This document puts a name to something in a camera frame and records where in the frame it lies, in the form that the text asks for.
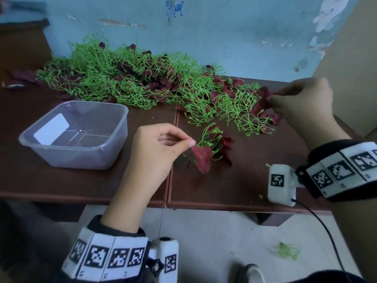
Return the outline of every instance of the blue wall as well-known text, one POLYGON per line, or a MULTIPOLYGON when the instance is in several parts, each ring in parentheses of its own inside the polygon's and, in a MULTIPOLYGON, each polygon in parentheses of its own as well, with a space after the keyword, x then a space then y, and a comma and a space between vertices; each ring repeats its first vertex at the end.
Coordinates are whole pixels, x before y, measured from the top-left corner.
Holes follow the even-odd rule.
POLYGON ((69 41, 97 33, 114 48, 135 43, 153 53, 187 52, 230 76, 276 81, 311 76, 358 2, 343 0, 345 9, 316 32, 324 0, 180 0, 183 16, 176 18, 175 0, 170 17, 167 0, 35 1, 47 4, 45 35, 56 56, 69 56, 69 41))

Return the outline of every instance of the wooden table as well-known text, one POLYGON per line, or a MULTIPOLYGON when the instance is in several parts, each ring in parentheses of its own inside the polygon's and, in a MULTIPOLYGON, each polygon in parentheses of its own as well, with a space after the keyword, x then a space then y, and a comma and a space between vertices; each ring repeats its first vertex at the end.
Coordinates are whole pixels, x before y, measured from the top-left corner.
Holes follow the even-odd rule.
MULTIPOLYGON (((50 58, 50 50, 40 28, 0 37, 0 81, 8 78, 7 69, 37 69, 50 58)), ((274 81, 258 82, 271 90, 285 85, 274 81)), ((129 107, 129 135, 112 168, 106 171, 60 169, 50 166, 30 148, 18 142, 18 136, 57 101, 53 91, 30 84, 28 89, 17 92, 2 90, 1 95, 0 198, 5 199, 108 204, 127 166, 132 138, 139 126, 172 123, 196 140, 200 139, 205 127, 188 124, 185 116, 178 114, 172 105, 158 105, 151 110, 129 107)), ((168 179, 153 195, 149 207, 256 212, 261 223, 275 226, 291 214, 305 212, 299 205, 288 207, 267 200, 266 163, 282 163, 296 168, 307 161, 308 150, 304 142, 285 121, 276 127, 272 135, 250 137, 238 132, 233 123, 225 127, 223 121, 215 119, 214 122, 235 140, 230 153, 233 165, 225 160, 212 161, 211 171, 202 175, 193 164, 189 150, 188 157, 180 157, 176 161, 168 179)), ((297 190, 297 199, 314 211, 330 211, 328 202, 324 199, 314 200, 305 189, 297 190)))

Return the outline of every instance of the clear plastic box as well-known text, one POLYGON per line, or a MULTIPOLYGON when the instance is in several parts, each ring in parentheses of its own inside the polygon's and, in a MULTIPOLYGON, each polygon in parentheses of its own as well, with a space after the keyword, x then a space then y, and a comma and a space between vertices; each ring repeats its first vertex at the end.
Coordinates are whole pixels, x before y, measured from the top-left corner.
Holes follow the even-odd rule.
POLYGON ((127 138, 128 108, 121 104, 68 101, 52 109, 18 138, 51 166, 106 170, 127 138))

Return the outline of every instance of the tiled floor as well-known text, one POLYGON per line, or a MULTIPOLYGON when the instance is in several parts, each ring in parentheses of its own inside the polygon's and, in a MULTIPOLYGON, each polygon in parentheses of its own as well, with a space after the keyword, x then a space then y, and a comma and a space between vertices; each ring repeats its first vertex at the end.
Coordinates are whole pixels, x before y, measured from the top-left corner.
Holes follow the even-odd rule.
MULTIPOLYGON (((87 206, 77 223, 61 223, 73 243, 79 230, 106 206, 87 206)), ((333 217, 320 217, 332 233, 346 270, 360 275, 333 217)), ((152 209, 141 227, 151 238, 179 242, 179 282, 234 282, 239 266, 255 263, 267 283, 297 280, 325 269, 339 269, 327 233, 311 215, 294 215, 280 227, 258 226, 241 212, 152 209), (301 249, 297 261, 276 255, 279 242, 301 249)))

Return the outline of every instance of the black cable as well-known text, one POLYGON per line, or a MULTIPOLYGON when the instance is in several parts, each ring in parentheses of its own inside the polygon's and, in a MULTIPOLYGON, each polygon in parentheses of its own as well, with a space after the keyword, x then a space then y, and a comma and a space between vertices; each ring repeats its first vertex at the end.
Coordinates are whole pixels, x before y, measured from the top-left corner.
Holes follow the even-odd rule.
POLYGON ((348 273, 344 270, 344 267, 343 267, 343 264, 342 264, 342 261, 340 260, 340 256, 339 256, 339 253, 338 253, 338 249, 336 248, 335 246, 335 242, 334 242, 334 239, 332 238, 331 236, 331 233, 329 232, 328 228, 325 226, 325 224, 323 223, 323 221, 311 210, 309 209, 306 205, 304 205, 303 203, 300 203, 299 201, 297 200, 294 200, 291 198, 291 201, 293 201, 294 203, 298 203, 299 205, 303 206, 304 208, 306 208, 312 215, 315 216, 316 219, 319 220, 319 222, 323 225, 323 227, 325 228, 327 234, 329 235, 329 238, 331 240, 331 243, 332 243, 332 247, 334 248, 334 251, 335 251, 335 254, 336 254, 336 258, 338 259, 338 262, 339 262, 339 265, 340 265, 340 268, 342 269, 342 271, 344 272, 344 274, 346 275, 348 281, 350 283, 352 283, 350 277, 348 276, 348 273))

